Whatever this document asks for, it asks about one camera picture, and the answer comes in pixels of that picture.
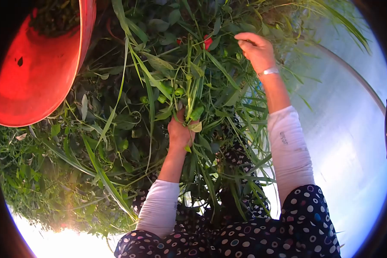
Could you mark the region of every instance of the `white sleeve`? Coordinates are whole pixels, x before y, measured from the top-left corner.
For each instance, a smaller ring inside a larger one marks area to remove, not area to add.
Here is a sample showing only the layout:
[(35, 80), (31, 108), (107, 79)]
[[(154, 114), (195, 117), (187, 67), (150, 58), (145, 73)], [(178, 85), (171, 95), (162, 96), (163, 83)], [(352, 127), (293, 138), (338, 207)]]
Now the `white sleeve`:
[(282, 205), (295, 188), (315, 184), (311, 157), (294, 107), (289, 106), (269, 115), (268, 134)]
[(145, 230), (163, 238), (173, 232), (179, 184), (157, 179), (150, 187), (139, 213), (137, 230)]

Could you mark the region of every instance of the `wristband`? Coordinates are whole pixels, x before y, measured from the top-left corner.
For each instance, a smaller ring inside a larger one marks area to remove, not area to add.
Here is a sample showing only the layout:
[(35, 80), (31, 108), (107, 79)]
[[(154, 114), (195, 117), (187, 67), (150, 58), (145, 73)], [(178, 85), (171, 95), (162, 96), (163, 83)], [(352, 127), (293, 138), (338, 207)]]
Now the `wristband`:
[(271, 68), (268, 68), (267, 70), (264, 70), (262, 73), (259, 73), (258, 77), (265, 74), (279, 74), (279, 70), (276, 67), (271, 67)]

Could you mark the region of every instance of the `dark patterned dress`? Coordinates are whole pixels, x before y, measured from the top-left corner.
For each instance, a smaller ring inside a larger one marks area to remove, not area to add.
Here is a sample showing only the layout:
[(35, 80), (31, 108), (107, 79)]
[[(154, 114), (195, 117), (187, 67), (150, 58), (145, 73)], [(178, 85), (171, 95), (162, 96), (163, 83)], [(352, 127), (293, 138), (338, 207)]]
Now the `dark patterned dress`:
[[(244, 172), (253, 167), (239, 142), (225, 150), (224, 156), (232, 166), (249, 164), (242, 166)], [(284, 201), (279, 220), (267, 215), (269, 205), (265, 201), (265, 207), (261, 207), (255, 196), (244, 194), (242, 202), (247, 217), (244, 221), (229, 196), (230, 191), (226, 192), (224, 195), (222, 191), (220, 196), (222, 220), (218, 227), (211, 221), (211, 209), (200, 215), (179, 204), (173, 233), (161, 239), (144, 230), (129, 232), (119, 240), (115, 257), (340, 257), (340, 246), (320, 187), (308, 184), (294, 189)], [(139, 213), (146, 194), (147, 190), (134, 199), (135, 212)]]

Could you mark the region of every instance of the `right hand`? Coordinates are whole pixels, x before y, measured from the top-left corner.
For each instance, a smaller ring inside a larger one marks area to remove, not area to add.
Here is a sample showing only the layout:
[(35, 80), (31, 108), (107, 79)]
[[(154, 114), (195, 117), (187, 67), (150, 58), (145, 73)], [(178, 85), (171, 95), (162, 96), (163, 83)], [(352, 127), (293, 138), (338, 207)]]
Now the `right hand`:
[(168, 124), (169, 132), (169, 151), (176, 151), (180, 153), (186, 153), (184, 147), (192, 146), (192, 142), (195, 139), (195, 132), (191, 131), (187, 126), (183, 126), (181, 122), (185, 121), (185, 108), (182, 108), (176, 116), (179, 120), (176, 121), (175, 117), (172, 116), (170, 123)]
[(238, 39), (239, 47), (244, 56), (251, 61), (252, 67), (258, 75), (264, 70), (275, 67), (272, 44), (267, 39), (251, 32), (236, 34), (235, 39)]

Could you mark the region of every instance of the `green pepper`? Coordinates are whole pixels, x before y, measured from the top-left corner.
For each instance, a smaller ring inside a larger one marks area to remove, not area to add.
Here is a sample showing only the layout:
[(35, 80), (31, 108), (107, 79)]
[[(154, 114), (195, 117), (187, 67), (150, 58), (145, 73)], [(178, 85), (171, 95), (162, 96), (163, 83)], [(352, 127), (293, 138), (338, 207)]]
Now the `green pepper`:
[(148, 96), (142, 96), (139, 99), (143, 104), (149, 104)]
[(123, 152), (129, 147), (129, 141), (125, 138), (122, 142), (119, 143), (119, 150)]
[(175, 90), (175, 95), (176, 96), (182, 96), (185, 93), (185, 90), (183, 88), (177, 88)]
[(166, 85), (166, 84), (164, 84), (164, 83), (161, 82), (161, 81), (159, 82), (159, 84), (160, 84), (162, 87), (165, 88), (166, 92), (167, 92), (169, 95), (172, 95), (172, 93), (173, 93), (173, 88), (172, 88), (172, 86)]
[(163, 104), (163, 103), (166, 102), (166, 100), (167, 100), (167, 98), (165, 97), (164, 94), (159, 94), (158, 101), (159, 101), (160, 103)]
[(191, 115), (189, 116), (189, 118), (191, 118), (191, 120), (198, 120), (201, 115), (202, 115), (202, 112), (204, 111), (204, 107), (203, 106), (200, 106), (200, 107), (197, 107), (196, 109), (194, 109), (191, 113)]

